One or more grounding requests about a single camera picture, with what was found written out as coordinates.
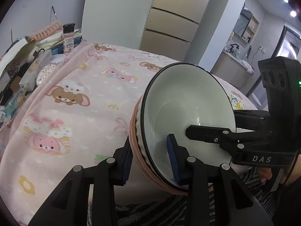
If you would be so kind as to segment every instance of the pink comb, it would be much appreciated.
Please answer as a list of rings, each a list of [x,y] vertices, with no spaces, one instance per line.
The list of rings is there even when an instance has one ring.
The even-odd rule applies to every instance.
[[[62,23],[58,20],[51,22],[50,25],[45,26],[43,29],[35,31],[30,39],[34,39],[36,41],[41,41],[51,35],[53,35],[57,30],[62,28]]]

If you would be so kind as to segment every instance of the pink blanket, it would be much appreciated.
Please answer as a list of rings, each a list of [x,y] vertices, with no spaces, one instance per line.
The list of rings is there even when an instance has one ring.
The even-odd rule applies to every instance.
[[[0,131],[0,193],[10,212],[27,225],[75,165],[91,167],[124,145],[139,97],[151,78],[175,60],[139,50],[82,42],[29,97],[12,125]],[[231,85],[236,108],[255,109]],[[169,196],[133,161],[116,202],[142,203]]]

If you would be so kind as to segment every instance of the electrical cable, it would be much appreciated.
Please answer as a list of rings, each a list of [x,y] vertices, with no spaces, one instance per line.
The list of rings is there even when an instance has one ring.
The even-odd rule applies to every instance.
[[[251,64],[250,64],[251,67],[252,67],[252,63],[253,63],[254,56],[258,53],[258,51],[259,51],[259,47],[258,47],[258,49],[257,49],[257,52],[256,52],[256,53],[253,55],[253,57],[252,57],[252,61],[251,61]],[[251,78],[251,79],[250,79],[248,82],[246,82],[246,80],[245,80],[244,84],[248,84],[248,83],[250,83],[250,82],[252,81],[253,76],[254,76],[254,73],[255,73],[255,70],[254,70],[253,67],[252,67],[252,69],[253,69],[252,75],[249,76],[246,80],[248,80],[249,78]]]
[[[250,65],[252,65],[252,63],[253,63],[253,59],[254,59],[254,56],[258,53],[258,51],[259,51],[259,47],[258,47],[258,49],[257,49],[257,52],[253,55],[253,57],[252,57],[252,61],[251,61],[251,64]]]

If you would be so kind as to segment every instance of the faucet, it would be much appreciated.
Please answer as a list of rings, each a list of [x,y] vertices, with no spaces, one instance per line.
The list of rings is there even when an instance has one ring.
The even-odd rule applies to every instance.
[[[236,45],[236,49],[239,49],[239,45],[238,44],[230,44],[230,50],[229,50],[229,53],[234,53],[234,46]]]

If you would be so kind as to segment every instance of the white bowl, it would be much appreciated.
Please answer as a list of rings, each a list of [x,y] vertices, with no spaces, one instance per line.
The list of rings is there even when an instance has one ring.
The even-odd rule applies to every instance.
[[[173,188],[186,191],[174,178],[166,138],[173,133],[180,146],[205,164],[230,164],[231,156],[219,144],[190,140],[189,125],[229,128],[236,132],[234,113],[219,82],[192,64],[175,63],[160,70],[149,83],[137,114],[138,145],[154,173]]]

